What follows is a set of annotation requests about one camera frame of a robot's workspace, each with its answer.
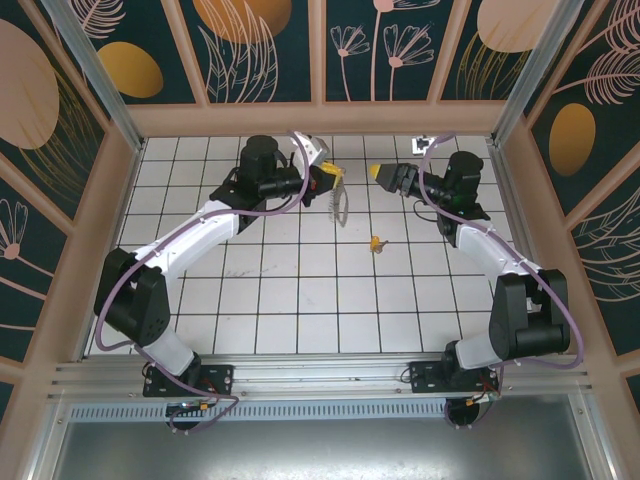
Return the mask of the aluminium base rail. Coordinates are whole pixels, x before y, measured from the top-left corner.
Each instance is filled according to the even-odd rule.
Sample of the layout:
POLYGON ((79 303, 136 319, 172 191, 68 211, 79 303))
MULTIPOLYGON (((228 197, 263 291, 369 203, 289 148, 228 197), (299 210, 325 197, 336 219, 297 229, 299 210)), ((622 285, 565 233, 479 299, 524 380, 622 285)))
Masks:
MULTIPOLYGON (((204 364, 234 367, 232 394, 244 401, 407 397, 400 375, 413 361, 435 353, 204 355, 204 364)), ((143 399, 144 361, 137 355, 92 355, 55 367, 47 397, 67 401, 143 399)), ((524 361, 505 367, 505 396, 552 395, 593 390, 584 366, 560 370, 524 361)))

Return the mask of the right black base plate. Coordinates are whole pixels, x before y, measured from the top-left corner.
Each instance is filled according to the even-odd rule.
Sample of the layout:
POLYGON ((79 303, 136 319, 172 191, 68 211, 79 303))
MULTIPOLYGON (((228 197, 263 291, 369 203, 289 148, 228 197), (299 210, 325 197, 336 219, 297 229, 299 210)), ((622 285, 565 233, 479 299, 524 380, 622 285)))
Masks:
POLYGON ((409 379, 414 394, 460 394, 478 396, 497 394, 498 374, 489 368, 449 371, 441 361, 416 361, 409 364, 409 379))

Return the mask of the left aluminium corner post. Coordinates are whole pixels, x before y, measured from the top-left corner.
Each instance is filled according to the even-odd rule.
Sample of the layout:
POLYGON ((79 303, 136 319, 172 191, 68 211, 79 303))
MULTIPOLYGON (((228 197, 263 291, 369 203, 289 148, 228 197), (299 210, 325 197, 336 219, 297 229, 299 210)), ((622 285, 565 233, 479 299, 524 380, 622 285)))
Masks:
POLYGON ((67 0, 41 0, 53 24, 87 74, 102 103, 135 153, 142 147, 143 137, 127 107, 105 70, 97 52, 84 33, 67 0))

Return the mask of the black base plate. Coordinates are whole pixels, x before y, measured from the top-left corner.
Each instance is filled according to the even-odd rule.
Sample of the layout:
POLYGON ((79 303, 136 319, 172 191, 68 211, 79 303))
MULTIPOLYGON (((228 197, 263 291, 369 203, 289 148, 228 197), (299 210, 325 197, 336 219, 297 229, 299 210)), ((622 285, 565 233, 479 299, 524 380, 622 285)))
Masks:
MULTIPOLYGON (((205 391, 208 395, 217 393, 230 395, 233 384, 232 365, 202 365, 188 368, 179 380, 192 388, 205 391)), ((169 398, 195 396, 195 393, 176 385, 157 367, 149 366, 145 371, 142 394, 148 398, 169 398)))
POLYGON ((498 374, 489 368, 449 371, 441 361, 416 361, 409 364, 409 379, 414 394, 460 394, 478 396, 497 394, 498 374))

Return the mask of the aluminium side rail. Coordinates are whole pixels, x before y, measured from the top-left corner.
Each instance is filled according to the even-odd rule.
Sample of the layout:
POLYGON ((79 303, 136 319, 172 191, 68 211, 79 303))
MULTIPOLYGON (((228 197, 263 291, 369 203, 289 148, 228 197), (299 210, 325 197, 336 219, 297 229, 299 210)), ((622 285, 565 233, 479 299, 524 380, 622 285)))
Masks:
POLYGON ((544 270, 515 251, 526 238, 519 201, 510 185, 504 154, 492 144, 488 149, 513 235, 506 249, 506 265, 497 276, 489 338, 502 360, 562 353, 571 339, 563 314, 568 300, 566 278, 559 270, 544 270))

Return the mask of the grey metal sheet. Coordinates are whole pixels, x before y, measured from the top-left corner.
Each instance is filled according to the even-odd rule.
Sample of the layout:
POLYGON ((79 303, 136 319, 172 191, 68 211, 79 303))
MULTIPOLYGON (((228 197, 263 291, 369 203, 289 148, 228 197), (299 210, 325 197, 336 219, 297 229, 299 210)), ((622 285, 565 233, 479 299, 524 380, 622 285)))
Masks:
POLYGON ((54 480, 623 480, 590 412, 512 397, 478 423, 439 417, 260 420, 252 405, 200 433, 72 420, 54 480))

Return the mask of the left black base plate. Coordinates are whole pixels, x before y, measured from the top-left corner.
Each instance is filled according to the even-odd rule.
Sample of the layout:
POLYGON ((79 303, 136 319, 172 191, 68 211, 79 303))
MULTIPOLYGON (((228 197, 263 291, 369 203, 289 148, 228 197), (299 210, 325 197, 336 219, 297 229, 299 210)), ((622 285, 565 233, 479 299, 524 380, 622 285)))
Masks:
MULTIPOLYGON (((217 393, 230 395, 233 384, 232 365, 202 365, 188 368, 179 380, 192 388, 205 391, 208 395, 217 393)), ((148 398, 169 398, 195 396, 195 393, 176 385, 157 367, 149 366, 145 371, 142 394, 148 398)))

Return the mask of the aluminium corner post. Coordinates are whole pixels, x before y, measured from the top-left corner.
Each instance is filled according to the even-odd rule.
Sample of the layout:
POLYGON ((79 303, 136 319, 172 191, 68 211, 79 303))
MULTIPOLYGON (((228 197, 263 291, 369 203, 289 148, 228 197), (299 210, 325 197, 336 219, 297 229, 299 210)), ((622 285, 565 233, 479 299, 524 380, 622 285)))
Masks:
POLYGON ((102 103, 135 153, 142 147, 143 137, 127 107, 105 70, 97 52, 84 33, 67 0, 41 0, 53 24, 87 74, 102 103))
POLYGON ((585 9, 585 3, 594 1, 558 0, 487 137, 488 146, 499 147, 508 139, 535 90, 543 84, 546 74, 552 71, 551 65, 559 57, 558 52, 566 43, 571 29, 580 24, 578 19, 585 9))

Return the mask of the right aluminium corner post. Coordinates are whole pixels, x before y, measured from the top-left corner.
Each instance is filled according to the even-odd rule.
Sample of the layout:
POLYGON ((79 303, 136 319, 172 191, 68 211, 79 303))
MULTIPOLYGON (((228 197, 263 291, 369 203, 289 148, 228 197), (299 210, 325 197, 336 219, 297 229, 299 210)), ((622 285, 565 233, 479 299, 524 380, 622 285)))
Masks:
POLYGON ((580 24, 578 19, 585 9, 585 3, 594 1, 558 0, 487 137, 488 146, 499 147, 508 139, 535 90, 543 84, 546 74, 552 71, 551 65, 559 57, 558 52, 566 43, 571 29, 580 24))

